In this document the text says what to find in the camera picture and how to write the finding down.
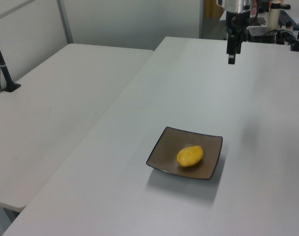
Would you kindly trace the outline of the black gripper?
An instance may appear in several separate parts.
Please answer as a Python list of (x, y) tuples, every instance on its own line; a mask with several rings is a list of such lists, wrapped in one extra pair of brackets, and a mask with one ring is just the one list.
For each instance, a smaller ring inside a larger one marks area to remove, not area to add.
[(242, 35), (245, 37), (247, 27), (249, 26), (250, 12), (234, 13), (226, 12), (226, 29), (227, 29), (227, 50), (228, 64), (235, 64), (236, 53), (241, 53), (243, 43)]

